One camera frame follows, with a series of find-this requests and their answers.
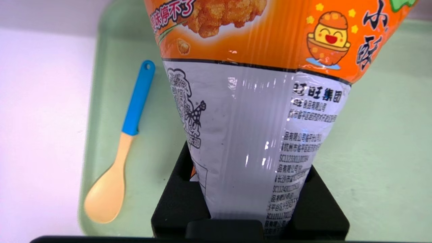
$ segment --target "fried snack image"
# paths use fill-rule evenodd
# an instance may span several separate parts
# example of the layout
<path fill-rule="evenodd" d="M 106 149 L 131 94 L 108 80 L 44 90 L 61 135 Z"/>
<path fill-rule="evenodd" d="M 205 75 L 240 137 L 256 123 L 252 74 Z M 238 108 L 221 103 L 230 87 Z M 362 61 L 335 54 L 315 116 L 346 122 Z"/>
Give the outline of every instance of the fried snack image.
<path fill-rule="evenodd" d="M 348 52 L 348 22 L 340 12 L 321 15 L 313 33 L 308 34 L 310 54 L 318 62 L 330 66 L 337 64 Z"/>
<path fill-rule="evenodd" d="M 178 52 L 180 52 L 180 54 L 187 55 L 187 54 L 189 54 L 189 52 L 191 50 L 191 45 L 189 43 L 187 43 L 186 41 L 184 41 L 183 39 L 178 38 L 177 39 L 177 49 L 178 49 Z"/>
<path fill-rule="evenodd" d="M 177 22 L 186 21 L 183 26 L 207 38 L 217 35 L 220 26 L 233 23 L 236 28 L 243 27 L 260 16 L 266 5 L 267 0 L 196 0 L 191 16 Z"/>

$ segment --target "star graphic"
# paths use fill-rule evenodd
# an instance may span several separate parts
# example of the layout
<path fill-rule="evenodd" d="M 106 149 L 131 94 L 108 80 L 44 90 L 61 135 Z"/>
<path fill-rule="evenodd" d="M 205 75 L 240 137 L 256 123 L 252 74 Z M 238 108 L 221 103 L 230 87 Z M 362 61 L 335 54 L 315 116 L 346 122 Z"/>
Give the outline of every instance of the star graphic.
<path fill-rule="evenodd" d="M 317 5 L 315 5 L 315 8 L 318 11 L 322 11 L 324 9 L 324 5 L 322 3 L 318 3 Z"/>
<path fill-rule="evenodd" d="M 349 10 L 349 11 L 348 11 L 348 16 L 354 18 L 354 17 L 356 16 L 356 11 L 355 11 L 354 9 Z"/>
<path fill-rule="evenodd" d="M 308 24 L 313 24 L 315 21 L 314 17 L 312 17 L 312 15 L 310 15 L 309 17 L 306 18 L 306 23 Z"/>
<path fill-rule="evenodd" d="M 354 25 L 353 27 L 351 27 L 351 32 L 354 34 L 356 34 L 358 30 L 359 30 L 359 28 L 357 27 L 357 25 Z"/>

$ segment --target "plastic spoon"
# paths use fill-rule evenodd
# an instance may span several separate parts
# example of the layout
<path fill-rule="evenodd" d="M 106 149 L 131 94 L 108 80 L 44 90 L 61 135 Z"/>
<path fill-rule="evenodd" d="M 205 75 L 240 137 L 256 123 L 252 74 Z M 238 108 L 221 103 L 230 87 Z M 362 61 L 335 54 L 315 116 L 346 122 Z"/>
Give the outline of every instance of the plastic spoon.
<path fill-rule="evenodd" d="M 146 102 L 155 73 L 155 65 L 146 60 L 141 65 L 129 108 L 123 123 L 117 156 L 112 166 L 93 184 L 84 201 L 84 210 L 94 222 L 106 224 L 120 212 L 124 199 L 124 165 Z"/>

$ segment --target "plastic packaging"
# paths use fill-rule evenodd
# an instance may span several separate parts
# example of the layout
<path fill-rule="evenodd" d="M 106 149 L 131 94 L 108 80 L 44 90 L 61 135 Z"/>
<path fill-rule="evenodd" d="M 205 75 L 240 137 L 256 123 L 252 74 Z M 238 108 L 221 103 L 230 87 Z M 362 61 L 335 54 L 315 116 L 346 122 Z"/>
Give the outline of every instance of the plastic packaging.
<path fill-rule="evenodd" d="M 145 0 L 212 218 L 277 236 L 415 0 Z"/>

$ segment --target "black stand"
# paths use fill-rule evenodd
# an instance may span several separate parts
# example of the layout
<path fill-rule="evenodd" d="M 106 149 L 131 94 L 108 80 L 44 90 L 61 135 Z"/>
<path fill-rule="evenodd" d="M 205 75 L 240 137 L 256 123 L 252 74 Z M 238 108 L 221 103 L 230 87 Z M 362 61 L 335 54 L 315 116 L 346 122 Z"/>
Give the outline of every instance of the black stand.
<path fill-rule="evenodd" d="M 233 240 L 237 232 L 237 239 L 262 239 L 258 221 L 208 220 L 210 214 L 200 185 L 189 181 L 192 167 L 185 144 L 152 216 L 155 237 Z M 345 240 L 348 229 L 347 218 L 312 167 L 282 239 Z"/>

